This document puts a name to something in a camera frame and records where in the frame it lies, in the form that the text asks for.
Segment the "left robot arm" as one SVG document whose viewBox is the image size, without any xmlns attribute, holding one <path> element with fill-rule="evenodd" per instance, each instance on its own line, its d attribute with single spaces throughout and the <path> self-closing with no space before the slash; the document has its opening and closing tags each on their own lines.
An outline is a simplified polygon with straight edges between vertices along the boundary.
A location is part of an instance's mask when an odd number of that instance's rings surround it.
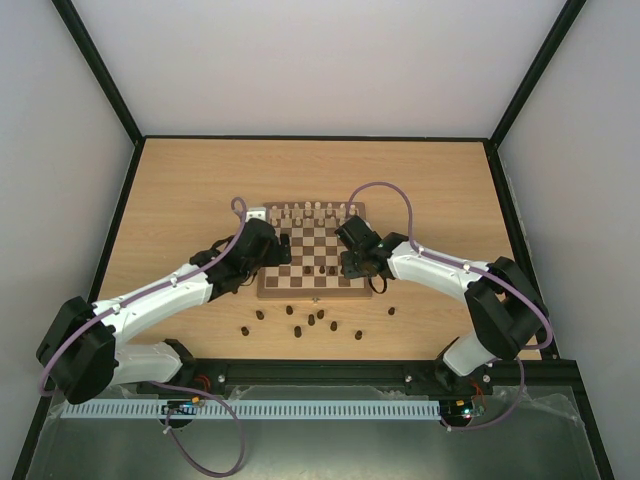
<svg viewBox="0 0 640 480">
<path fill-rule="evenodd" d="M 130 340 L 183 310 L 237 293 L 262 268 L 290 261 L 289 236 L 250 218 L 235 235 L 147 286 L 94 303 L 80 296 L 67 300 L 36 351 L 41 394 L 60 391 L 69 403 L 81 404 L 111 385 L 171 380 L 183 366 L 173 346 L 132 346 Z"/>
</svg>

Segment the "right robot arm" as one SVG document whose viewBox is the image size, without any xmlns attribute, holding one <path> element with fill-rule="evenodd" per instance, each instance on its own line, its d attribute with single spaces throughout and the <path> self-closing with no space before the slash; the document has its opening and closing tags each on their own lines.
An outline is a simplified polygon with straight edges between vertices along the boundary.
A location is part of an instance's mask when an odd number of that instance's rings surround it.
<svg viewBox="0 0 640 480">
<path fill-rule="evenodd" d="M 409 281 L 467 306 L 471 332 L 454 339 L 435 360 L 433 377 L 446 391 L 460 390 L 484 364 L 516 358 L 539 330 L 547 339 L 552 336 L 540 295 L 509 258 L 471 261 L 428 249 L 396 232 L 380 237 L 358 216 L 335 234 L 346 248 L 340 254 L 345 278 Z"/>
</svg>

